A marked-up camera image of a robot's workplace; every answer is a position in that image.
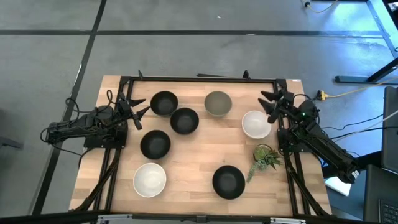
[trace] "gray floor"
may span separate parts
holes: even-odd
[[[386,18],[380,0],[372,0]],[[329,3],[313,2],[321,9]],[[0,29],[80,29],[93,26],[99,0],[0,0]],[[383,19],[395,42],[396,29]],[[342,2],[323,14],[305,11],[299,0],[144,1],[108,0],[100,30],[377,30],[365,3]],[[59,121],[80,67],[88,36],[0,35],[0,136],[24,143],[0,151],[0,217],[26,215],[35,199],[50,148],[39,133]],[[335,75],[370,75],[392,60],[383,39],[227,35],[97,36],[77,102],[95,105],[103,75],[185,76],[212,73],[256,78],[299,78],[305,92],[335,95],[360,85],[333,82]],[[382,113],[384,87],[317,103],[322,126]],[[342,134],[366,125],[347,128]],[[340,133],[328,130],[330,136]],[[381,131],[339,144],[360,155],[381,148]],[[65,149],[81,152],[82,140]],[[75,183],[78,158],[61,153],[44,213],[64,212]]]

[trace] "succulent plant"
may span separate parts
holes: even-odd
[[[246,182],[250,182],[257,169],[264,170],[268,165],[270,165],[276,170],[275,164],[281,165],[281,161],[278,160],[278,158],[280,158],[278,152],[272,150],[271,147],[265,144],[256,146],[254,148],[253,155],[255,163],[250,167]]]

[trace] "wooden table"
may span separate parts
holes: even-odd
[[[96,105],[106,105],[106,90],[115,96],[120,76],[106,75]],[[300,80],[287,80],[287,88],[295,94],[303,93]],[[200,118],[197,130],[183,136],[170,127],[170,118],[161,118],[149,110],[142,119],[143,129],[138,131],[129,121],[129,136],[121,152],[112,212],[160,213],[160,214],[207,214],[207,215],[255,215],[291,216],[289,188],[285,167],[282,165],[256,172],[250,183],[246,183],[243,194],[235,200],[225,200],[213,190],[211,179],[217,168],[223,165],[236,166],[246,177],[253,163],[252,150],[260,143],[277,150],[276,131],[278,122],[272,125],[271,133],[264,139],[248,138],[241,128],[241,120],[251,110],[263,111],[257,101],[261,90],[272,91],[271,84],[264,83],[205,83],[205,82],[155,82],[135,81],[132,98],[147,100],[133,108],[138,111],[149,106],[155,93],[168,90],[178,97],[178,107],[194,109]],[[222,119],[214,119],[203,105],[205,96],[211,91],[225,91],[233,101],[232,110]],[[298,96],[298,106],[304,97]],[[141,154],[140,141],[145,133],[159,129],[172,140],[169,153],[158,161]],[[76,179],[70,208],[79,206],[93,190],[100,175],[104,149],[94,149],[82,159]],[[311,153],[300,153],[305,183],[324,210],[331,213],[320,163]],[[156,162],[166,171],[167,183],[163,192],[154,198],[140,197],[134,190],[133,178],[138,167]],[[104,188],[100,208],[104,208],[107,186]],[[303,213],[300,191],[295,186],[298,209]]]

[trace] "black bowl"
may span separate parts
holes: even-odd
[[[198,114],[190,108],[176,110],[170,118],[172,129],[179,134],[190,134],[199,125]]]
[[[177,97],[169,91],[158,92],[150,100],[152,111],[160,116],[171,115],[177,109],[177,106]]]
[[[236,199],[243,193],[244,186],[244,176],[234,166],[222,166],[213,175],[213,188],[222,198]]]
[[[148,159],[160,159],[170,150],[170,138],[163,131],[148,132],[141,140],[141,152]]]

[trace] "yellow cable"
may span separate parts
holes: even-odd
[[[322,10],[322,11],[316,11],[316,10],[314,10],[314,9],[311,7],[310,4],[307,5],[306,7],[308,7],[308,8],[309,8],[311,11],[313,11],[314,13],[323,13],[323,12],[325,12],[326,10],[330,9],[332,6],[334,6],[334,5],[337,3],[337,1],[338,1],[338,0],[334,1],[329,7],[327,7],[326,9],[324,9],[324,10]]]
[[[336,98],[336,97],[340,97],[340,96],[348,95],[348,94],[350,94],[350,93],[355,93],[355,92],[357,92],[357,91],[365,90],[365,89],[367,89],[367,88],[371,88],[371,87],[375,87],[375,86],[383,85],[383,84],[385,84],[385,83],[387,83],[387,82],[389,82],[389,81],[393,81],[393,80],[395,80],[395,79],[397,79],[397,78],[398,78],[398,77],[391,78],[391,79],[389,79],[389,80],[387,80],[387,81],[380,82],[380,83],[378,83],[378,84],[375,84],[375,85],[367,86],[367,87],[364,87],[364,88],[360,88],[360,89],[357,89],[357,90],[349,91],[349,92],[342,93],[342,94],[335,95],[335,96],[332,96],[332,95],[327,95],[327,94],[325,94],[325,98]]]

